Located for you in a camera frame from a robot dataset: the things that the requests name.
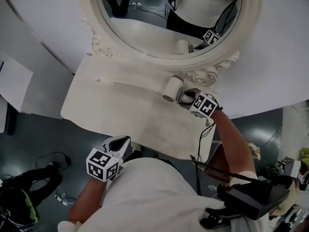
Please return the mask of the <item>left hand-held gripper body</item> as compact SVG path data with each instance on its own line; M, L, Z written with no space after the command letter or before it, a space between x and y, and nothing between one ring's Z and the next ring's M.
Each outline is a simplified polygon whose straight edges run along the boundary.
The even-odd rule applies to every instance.
M102 182L107 182L119 174L124 159L125 158L116 158L113 152L106 151L104 148L93 148L86 158L86 170L90 176Z

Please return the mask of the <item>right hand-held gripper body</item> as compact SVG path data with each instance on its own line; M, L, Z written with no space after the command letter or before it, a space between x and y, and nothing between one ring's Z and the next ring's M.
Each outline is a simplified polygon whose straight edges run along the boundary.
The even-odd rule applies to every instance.
M190 106L189 111L197 117L210 118L215 110L221 109L212 95L200 92Z

